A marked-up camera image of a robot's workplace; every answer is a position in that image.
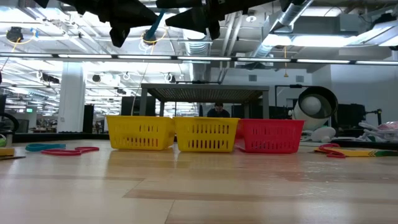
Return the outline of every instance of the person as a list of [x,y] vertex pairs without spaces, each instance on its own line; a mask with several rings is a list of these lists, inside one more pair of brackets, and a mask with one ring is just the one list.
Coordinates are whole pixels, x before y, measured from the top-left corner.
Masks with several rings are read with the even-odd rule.
[[208,118],[230,118],[228,111],[224,110],[224,104],[215,103],[214,108],[207,112]]

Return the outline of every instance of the table surface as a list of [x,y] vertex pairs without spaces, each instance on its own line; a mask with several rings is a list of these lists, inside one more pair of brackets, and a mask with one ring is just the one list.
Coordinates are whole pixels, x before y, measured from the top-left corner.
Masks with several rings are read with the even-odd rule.
[[8,223],[396,223],[398,159],[114,151],[0,161]]

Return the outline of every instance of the white column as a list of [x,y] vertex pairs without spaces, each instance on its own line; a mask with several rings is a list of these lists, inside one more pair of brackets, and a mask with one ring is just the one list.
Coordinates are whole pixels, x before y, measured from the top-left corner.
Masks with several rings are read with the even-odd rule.
[[83,63],[64,62],[57,132],[83,131],[86,74]]
[[37,107],[36,106],[27,106],[26,110],[28,110],[28,109],[32,109],[31,113],[28,113],[26,111],[26,119],[29,120],[29,129],[35,128],[36,121],[37,121]]

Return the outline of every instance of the ceiling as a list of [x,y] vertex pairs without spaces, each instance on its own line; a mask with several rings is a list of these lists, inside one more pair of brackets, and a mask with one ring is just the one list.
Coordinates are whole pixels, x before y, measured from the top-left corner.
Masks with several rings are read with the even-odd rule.
[[[153,8],[153,1],[143,1]],[[327,1],[315,0],[303,13],[302,17],[337,17],[340,14],[371,14],[383,9],[396,9],[398,1]],[[249,54],[262,42],[262,28],[266,17],[280,11],[279,2],[264,4],[250,9],[250,15],[255,21],[243,16],[240,29],[236,31],[237,39],[234,44],[232,40],[226,40],[228,32],[228,21],[220,22],[221,35],[214,41],[206,40],[210,48],[208,55],[219,56],[222,54],[223,45],[226,42],[231,48],[231,55]],[[186,55],[187,39],[184,30],[166,27],[165,19],[173,16],[166,13],[155,36],[158,42],[152,47],[143,43],[142,35],[149,27],[133,28],[129,37],[121,48],[114,47],[109,37],[109,23],[102,23],[96,15],[87,12],[78,15],[74,8],[52,1],[49,7],[20,7],[17,2],[0,1],[0,52],[21,53],[51,53],[51,54],[153,54],[153,55]],[[6,32],[11,27],[21,27],[24,35],[23,44],[15,46],[6,39]],[[334,59],[368,59],[382,60],[391,55],[388,47],[365,46],[365,47],[304,47],[286,46],[274,47],[270,54],[273,57],[288,58],[334,58]],[[125,89],[127,95],[139,96],[140,83],[168,83],[171,76],[176,81],[191,81],[192,64],[189,63],[127,63],[127,62],[84,62],[87,74],[86,103],[96,105],[99,114],[117,113],[121,94],[118,94],[113,86]],[[62,61],[24,60],[23,58],[0,58],[2,69],[2,85],[48,85],[41,81],[41,73],[46,73],[62,81]],[[218,67],[218,63],[211,63],[211,67]],[[274,64],[267,69],[278,70],[284,68],[284,64]],[[291,68],[306,69],[311,72],[313,65],[291,65]],[[93,75],[100,75],[101,82],[94,82]],[[210,74],[210,80],[216,80],[218,72]],[[59,88],[2,88],[3,93],[9,95],[7,103],[10,105],[41,105],[39,113],[53,115],[57,113],[59,102]],[[195,105],[179,103],[181,113],[194,113]]]

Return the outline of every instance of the wooden table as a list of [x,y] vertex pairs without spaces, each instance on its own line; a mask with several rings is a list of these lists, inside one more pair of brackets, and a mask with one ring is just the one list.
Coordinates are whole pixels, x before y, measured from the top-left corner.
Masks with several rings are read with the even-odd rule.
[[0,221],[76,223],[396,223],[398,158],[114,151],[28,153],[0,162]]

